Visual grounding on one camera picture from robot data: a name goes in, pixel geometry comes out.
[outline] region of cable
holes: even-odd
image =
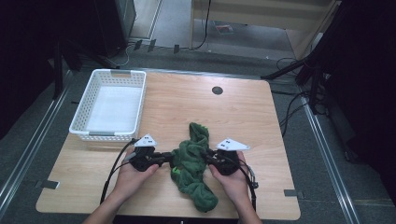
[[[233,160],[231,160],[230,158],[223,156],[223,155],[219,155],[219,157],[230,161],[231,163],[233,163],[234,165],[236,165],[238,167],[238,169],[242,172],[242,174],[244,174],[245,179],[247,181],[247,186],[250,190],[250,198],[251,198],[251,204],[253,206],[254,211],[256,211],[256,200],[257,200],[257,196],[256,196],[256,192],[254,191],[254,184],[252,183],[252,181],[250,180],[248,174],[246,173],[246,171],[244,171],[244,169],[242,168],[241,164],[237,164],[236,162],[234,162]],[[250,172],[249,166],[243,161],[243,163],[247,166],[248,171]]]
[[[205,15],[204,8],[203,8],[203,0],[200,0],[199,2],[200,2],[200,9],[201,9],[201,17],[203,18]],[[202,26],[202,30],[205,31],[204,20],[201,20],[201,26]],[[208,48],[209,48],[209,44],[206,42],[206,49],[208,49]]]
[[[273,94],[280,94],[280,95],[295,95],[296,93],[293,92],[285,92],[285,91],[271,91]]]
[[[254,175],[253,169],[251,169],[251,167],[245,161],[242,161],[242,160],[239,160],[239,161],[241,161],[242,163],[244,163],[246,165],[247,170],[250,173],[250,179],[251,179],[253,188],[254,189],[258,188],[259,183],[256,182],[256,176]]]
[[[121,166],[123,166],[123,165],[129,163],[129,162],[126,162],[126,163],[124,163],[124,164],[122,164],[122,165],[120,165],[119,167],[116,168],[117,164],[119,163],[119,160],[120,160],[121,155],[122,155],[123,152],[126,150],[126,148],[128,148],[128,146],[130,146],[131,144],[134,144],[134,143],[136,143],[136,142],[137,142],[137,140],[133,138],[129,143],[127,143],[127,144],[125,145],[125,147],[121,150],[119,156],[116,158],[116,161],[114,161],[113,167],[111,168],[111,171],[110,171],[110,174],[108,175],[107,181],[106,181],[105,185],[103,186],[102,197],[101,197],[101,199],[100,199],[100,203],[102,203],[102,202],[105,200],[106,193],[107,193],[107,189],[108,189],[108,184],[110,183],[111,176],[113,176],[113,174],[114,174]]]
[[[313,66],[309,65],[308,63],[306,63],[306,60],[307,60],[307,57],[304,58],[304,60],[303,60],[305,66],[307,66],[307,67],[310,68],[310,69],[315,69],[315,68],[316,68],[315,66],[313,67]]]
[[[296,63],[298,60],[296,60],[295,58],[281,58],[281,59],[279,59],[279,60],[277,60],[276,61],[276,68],[280,71],[280,70],[282,70],[281,68],[279,68],[279,63],[280,63],[280,61],[282,61],[282,60],[285,60],[285,59],[292,59],[293,61],[292,62],[290,62],[290,64],[289,65],[291,65],[291,64],[293,64],[293,63]]]
[[[206,41],[206,38],[207,38],[207,21],[209,20],[209,12],[210,12],[210,5],[211,5],[211,3],[212,3],[212,0],[209,0],[209,5],[207,6],[207,13],[206,13],[205,38],[204,38],[204,40],[202,41],[202,43],[201,43],[200,46],[195,47],[195,48],[192,48],[191,50],[197,50],[197,49],[199,49],[199,48],[205,43],[205,41]]]
[[[288,129],[289,119],[291,118],[291,116],[292,116],[293,114],[295,114],[297,111],[299,111],[300,109],[302,109],[305,105],[308,105],[308,104],[309,104],[309,103],[305,103],[305,104],[303,104],[303,105],[299,105],[297,108],[295,108],[295,109],[290,113],[290,108],[291,108],[292,103],[293,103],[299,96],[309,97],[309,93],[310,93],[310,91],[302,91],[302,92],[300,92],[300,93],[297,93],[297,94],[295,94],[295,96],[293,97],[293,99],[290,101],[290,103],[289,103],[289,105],[288,105],[288,110],[287,110],[287,112],[286,112],[286,117],[285,117],[284,119],[282,119],[282,120],[279,122],[279,127],[285,126],[285,128],[284,128],[283,131],[282,131],[282,137],[284,137],[285,134],[286,134],[286,130]],[[325,97],[325,94],[323,94],[323,93],[321,93],[321,92],[318,92],[318,95],[323,95],[323,96]],[[319,104],[319,105],[322,105],[322,102],[323,102],[323,101],[324,101],[324,98],[323,98],[323,99],[317,98],[317,100],[316,100],[317,104]]]
[[[129,62],[128,48],[130,48],[131,46],[133,46],[133,45],[130,45],[130,46],[128,46],[128,47],[125,49],[125,54],[126,54],[126,56],[127,56],[126,63],[114,63],[114,62],[112,62],[110,59],[108,59],[108,58],[106,58],[106,59],[107,59],[110,63],[113,63],[114,65],[117,65],[117,66],[124,66],[125,64],[127,64],[127,63]]]

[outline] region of green cloth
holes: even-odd
[[[179,148],[172,151],[175,167],[171,170],[171,177],[180,192],[190,195],[198,211],[207,212],[214,209],[219,201],[204,183],[206,163],[201,152],[208,149],[209,131],[193,122],[189,129],[191,140],[181,142]]]

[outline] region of floor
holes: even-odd
[[[148,4],[149,0],[135,0],[137,15],[140,14],[136,22],[143,20],[141,15],[146,14],[142,13],[143,11],[151,13],[147,21],[156,22],[154,25],[148,23],[149,28],[143,28],[141,25],[140,30],[144,32],[139,35],[133,32],[133,41],[144,39],[144,44],[148,44],[150,40],[156,39],[156,48],[153,51],[149,51],[146,45],[138,50],[128,48],[128,54],[121,53],[111,58],[113,63],[122,64],[121,69],[194,71],[210,76],[260,79],[260,76],[269,75],[279,67],[293,62],[294,55],[283,30],[227,23],[233,27],[233,34],[221,35],[216,30],[216,25],[223,24],[220,21],[208,23],[208,36],[199,50],[182,50],[174,54],[174,45],[180,45],[182,48],[189,45],[190,19],[181,18],[189,17],[190,1],[150,1],[151,9],[141,9],[143,7],[138,3]],[[194,46],[202,43],[204,25],[204,21],[195,21]],[[41,189],[35,188],[34,185],[37,180],[48,177],[76,110],[73,102],[80,98],[94,68],[98,68],[98,64],[86,60],[81,71],[69,72],[72,77],[70,86],[64,100],[59,104],[58,114],[52,118],[49,128],[44,132],[37,154],[29,161],[25,178],[18,191],[13,192],[15,195],[8,210],[0,214],[4,215],[3,219],[0,218],[4,223],[29,223],[32,220],[40,223],[80,223],[86,217],[75,214],[38,213],[35,203]],[[273,93],[279,120],[285,118],[287,107],[293,98],[293,95],[284,92],[300,91],[293,82],[294,77],[295,74],[290,72],[270,81],[271,89],[279,91]],[[41,119],[46,116],[47,108],[53,103],[52,92],[53,87],[50,86],[26,111],[7,137],[0,141],[0,163],[5,167],[0,172],[2,183],[17,165],[18,158],[26,146],[30,146],[31,137],[35,135],[35,127],[40,125]],[[303,103],[296,101],[292,109]],[[317,127],[321,132],[314,132]],[[290,119],[284,143],[294,185],[299,192],[302,216],[296,221],[265,220],[265,223],[396,223],[395,206],[389,200],[378,174],[364,163],[353,164],[345,160],[343,146],[332,127],[331,119],[326,116],[312,117],[306,108],[298,110]],[[333,160],[335,167],[329,167],[325,159]],[[342,196],[352,201],[354,206],[349,211],[356,214],[350,215],[358,219],[352,222],[347,218],[347,212],[343,211],[343,201],[337,193],[337,188],[343,186],[334,185],[337,183],[334,172],[339,174],[346,189],[346,195]]]

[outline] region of human hand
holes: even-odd
[[[236,151],[236,153],[238,154],[242,168],[248,173],[248,168],[244,164],[246,161],[243,152]],[[248,199],[248,184],[242,171],[237,170],[232,175],[221,175],[214,165],[210,164],[209,169],[212,175],[223,186],[224,191],[233,203]]]
[[[126,155],[131,154],[133,151],[133,147],[128,148]],[[125,202],[139,190],[143,183],[149,179],[158,170],[158,168],[159,165],[154,164],[151,165],[147,171],[140,172],[137,171],[131,164],[125,164],[121,166],[119,175],[117,177],[116,186],[114,187],[111,194],[116,195],[119,199]]]

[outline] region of metal rail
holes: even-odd
[[[8,177],[7,181],[3,184],[0,191],[0,221],[7,211],[15,192],[19,188],[30,164],[32,163],[35,154],[39,150],[43,139],[45,138],[50,125],[52,124],[54,118],[58,114],[59,108],[61,107],[64,98],[69,90],[70,82],[73,78],[70,70],[64,75],[64,90],[59,95],[58,99],[52,100],[49,105],[44,118],[38,125],[35,133],[33,134],[31,140],[29,141],[26,149],[23,151],[17,165],[14,167],[11,175]]]
[[[302,97],[302,103],[307,103],[306,98]],[[332,186],[334,187],[335,194],[338,198],[338,202],[340,203],[341,209],[343,210],[346,223],[359,224],[361,222],[358,213],[349,196],[347,186],[338,172],[337,165],[335,164],[334,158],[332,157],[332,152],[329,148],[329,145],[327,144],[323,131],[321,130],[318,118],[312,113],[309,105],[305,105],[304,109],[312,131],[314,132],[314,136],[317,139],[320,154],[322,155],[323,161],[326,165],[330,180],[332,181]]]

